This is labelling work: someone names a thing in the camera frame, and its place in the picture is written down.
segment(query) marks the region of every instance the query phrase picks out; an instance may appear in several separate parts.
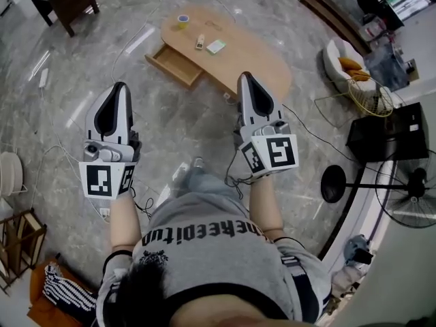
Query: black pole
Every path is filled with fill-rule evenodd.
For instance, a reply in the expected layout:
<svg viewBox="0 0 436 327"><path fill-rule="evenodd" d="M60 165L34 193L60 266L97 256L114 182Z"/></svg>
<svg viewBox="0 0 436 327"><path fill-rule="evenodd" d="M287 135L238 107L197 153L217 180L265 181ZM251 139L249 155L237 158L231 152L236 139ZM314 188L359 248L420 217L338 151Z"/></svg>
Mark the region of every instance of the black pole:
<svg viewBox="0 0 436 327"><path fill-rule="evenodd" d="M408 190L406 185L377 185L377 184L353 184L346 183L346 187L359 187L367 189Z"/></svg>

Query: black box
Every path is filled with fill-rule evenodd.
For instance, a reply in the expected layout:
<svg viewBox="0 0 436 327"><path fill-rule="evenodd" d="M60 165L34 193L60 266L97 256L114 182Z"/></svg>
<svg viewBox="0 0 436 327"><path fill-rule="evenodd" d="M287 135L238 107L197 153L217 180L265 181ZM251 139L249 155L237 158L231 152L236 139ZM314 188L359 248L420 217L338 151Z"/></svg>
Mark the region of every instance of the black box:
<svg viewBox="0 0 436 327"><path fill-rule="evenodd" d="M354 120L347 146L361 163L429 157L429 130L420 103L394 109L386 118Z"/></svg>

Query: fan base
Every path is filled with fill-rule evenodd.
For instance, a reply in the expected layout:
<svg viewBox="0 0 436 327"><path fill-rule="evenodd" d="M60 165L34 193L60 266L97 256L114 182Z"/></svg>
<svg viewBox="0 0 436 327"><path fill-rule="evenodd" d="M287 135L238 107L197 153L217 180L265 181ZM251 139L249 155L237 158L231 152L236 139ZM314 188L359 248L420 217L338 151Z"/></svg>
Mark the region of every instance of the fan base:
<svg viewBox="0 0 436 327"><path fill-rule="evenodd" d="M338 202L345 193L346 182L345 172L340 166L328 166L321 179L321 194L323 199L329 204Z"/></svg>

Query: gray marble floor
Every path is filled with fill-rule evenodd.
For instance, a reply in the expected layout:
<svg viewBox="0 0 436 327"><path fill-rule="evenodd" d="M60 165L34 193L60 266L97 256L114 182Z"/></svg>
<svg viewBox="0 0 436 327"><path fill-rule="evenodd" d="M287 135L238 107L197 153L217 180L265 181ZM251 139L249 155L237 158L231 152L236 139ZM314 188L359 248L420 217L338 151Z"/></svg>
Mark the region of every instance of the gray marble floor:
<svg viewBox="0 0 436 327"><path fill-rule="evenodd" d="M37 216L47 224L44 255L60 251L72 268L95 284L101 279L102 264L110 250L108 226L84 199L80 181L60 149L45 154L34 200L32 195L42 157L57 144L50 116L64 147L81 159L87 108L112 84L114 59L159 3L97 1L101 13L83 14L76 20L73 38L59 21L48 27L40 16L26 20L15 7L0 18L0 149L18 150L29 188L29 193L9 201L16 209L33 205ZM293 81L285 104L310 130L345 151L349 125L333 128L313 106L315 98L334 93L320 61L320 50L334 35L331 29L298 0L222 1L239 25L265 40L289 65ZM195 91L186 91L144 61L144 54L159 43L162 20L172 9L188 2L211 5L227 13L216 0L162 0L149 19L156 32L131 54L124 52L115 68L114 77L131 89L135 128L143 141L134 181L136 201L142 206L149 197L155 204L162 200L171 188L175 171L193 156L203 156L208 167L223 177L233 155L231 131L236 107L224 102L223 93L207 80ZM50 56L43 67L48 67L49 76L44 105L38 89L40 73L32 78L31 72L47 51ZM336 124L356 114L345 99L326 100L322 110ZM326 166L336 163L352 178L356 166L310 136L292 113L286 111L286 116L298 138L300 167L275 177L277 196L286 231L317 253L343 208L343 202L327 205L322 201L320 176ZM74 168L78 173L76 162ZM242 158L237 157L231 174L247 175ZM243 191L246 201L249 190ZM97 207L105 205L94 203ZM145 227L147 218L143 214L140 217Z"/></svg>

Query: striped cloth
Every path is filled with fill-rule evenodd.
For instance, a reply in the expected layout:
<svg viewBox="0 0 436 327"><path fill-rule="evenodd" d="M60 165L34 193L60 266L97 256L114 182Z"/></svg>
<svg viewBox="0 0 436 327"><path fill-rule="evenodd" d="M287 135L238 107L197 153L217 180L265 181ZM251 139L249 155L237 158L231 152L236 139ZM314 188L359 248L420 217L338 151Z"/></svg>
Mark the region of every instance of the striped cloth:
<svg viewBox="0 0 436 327"><path fill-rule="evenodd" d="M44 270L46 281L42 290L43 295L64 313L71 315L85 326L90 326L95 319L97 294L63 277L56 263L49 263Z"/></svg>

